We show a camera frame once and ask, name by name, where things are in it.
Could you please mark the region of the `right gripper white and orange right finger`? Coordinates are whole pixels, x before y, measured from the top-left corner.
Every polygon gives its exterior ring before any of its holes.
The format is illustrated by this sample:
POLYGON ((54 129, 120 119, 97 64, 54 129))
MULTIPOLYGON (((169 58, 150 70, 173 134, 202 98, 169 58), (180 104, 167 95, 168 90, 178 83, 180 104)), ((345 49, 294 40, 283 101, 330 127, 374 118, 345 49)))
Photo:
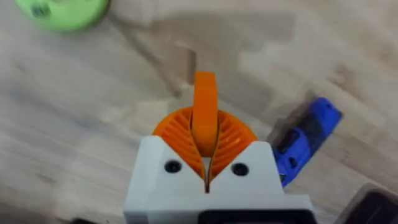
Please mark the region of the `right gripper white and orange right finger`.
POLYGON ((206 85, 211 119, 206 129, 212 136, 212 149, 206 190, 211 195, 282 194, 282 184, 272 155, 271 145, 259 141, 238 118, 217 108, 215 74, 209 73, 206 85))

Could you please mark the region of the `right gripper white and orange left finger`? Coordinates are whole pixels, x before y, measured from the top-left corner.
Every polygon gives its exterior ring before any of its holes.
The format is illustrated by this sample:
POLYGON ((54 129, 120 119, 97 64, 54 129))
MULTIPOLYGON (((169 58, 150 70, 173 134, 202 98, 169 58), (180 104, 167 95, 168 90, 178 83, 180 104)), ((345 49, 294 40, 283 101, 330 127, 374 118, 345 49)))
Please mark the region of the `right gripper white and orange left finger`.
POLYGON ((205 193, 207 102, 208 74, 196 72, 193 105, 170 113, 142 139, 124 206, 126 218, 147 218, 157 203, 205 193))

